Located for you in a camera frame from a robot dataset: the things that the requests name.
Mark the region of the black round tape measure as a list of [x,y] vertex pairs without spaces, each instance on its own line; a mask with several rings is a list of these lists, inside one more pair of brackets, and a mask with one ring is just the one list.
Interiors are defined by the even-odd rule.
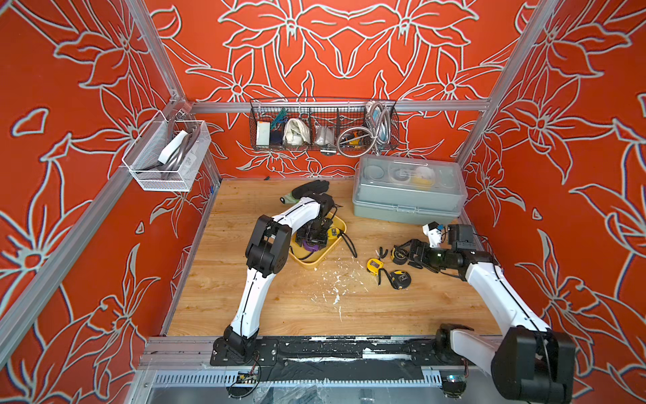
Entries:
[[391,250],[380,247],[377,250],[378,260],[384,262],[390,258],[396,265],[406,265],[409,262],[409,253],[403,247],[394,246]]

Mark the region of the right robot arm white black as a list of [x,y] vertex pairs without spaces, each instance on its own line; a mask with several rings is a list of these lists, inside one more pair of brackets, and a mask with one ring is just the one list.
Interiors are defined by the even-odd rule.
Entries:
[[481,297],[501,330],[502,340],[491,343],[472,328],[443,324],[434,351],[442,362],[462,360],[490,375],[507,400],[531,403],[569,403],[573,398],[575,344],[543,321],[506,279],[497,259],[476,246],[470,225],[436,222],[423,227],[426,240],[400,246],[408,264],[436,274],[450,270]]

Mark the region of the yellow oval storage tray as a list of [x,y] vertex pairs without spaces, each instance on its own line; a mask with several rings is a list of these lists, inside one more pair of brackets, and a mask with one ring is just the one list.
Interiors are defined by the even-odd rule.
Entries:
[[291,238],[289,257],[306,269],[315,269],[346,235],[347,224],[338,215],[310,221]]

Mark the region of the black yellow tape measure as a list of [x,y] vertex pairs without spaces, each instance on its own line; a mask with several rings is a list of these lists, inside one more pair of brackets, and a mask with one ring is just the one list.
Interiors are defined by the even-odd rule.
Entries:
[[395,270],[390,272],[386,271],[385,274],[388,281],[390,282],[390,285],[395,290],[407,289],[408,287],[410,287],[412,283],[410,274],[406,271],[403,271],[403,270]]

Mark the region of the purple tape measure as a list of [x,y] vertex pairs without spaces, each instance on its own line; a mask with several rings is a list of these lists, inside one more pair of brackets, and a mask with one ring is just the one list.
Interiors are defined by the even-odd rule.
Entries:
[[325,244],[320,244],[319,242],[309,242],[307,240],[304,240],[302,242],[302,247],[304,250],[306,250],[309,254],[313,254],[314,252],[321,251],[324,247],[326,247]]

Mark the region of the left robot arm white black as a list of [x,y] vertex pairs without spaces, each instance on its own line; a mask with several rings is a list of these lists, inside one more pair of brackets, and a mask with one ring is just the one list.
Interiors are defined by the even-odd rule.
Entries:
[[226,346],[238,357],[252,357],[268,290],[288,260],[293,235],[308,224],[322,222],[334,206],[330,195],[308,193],[286,211],[257,219],[245,251],[247,278],[242,298],[223,334]]

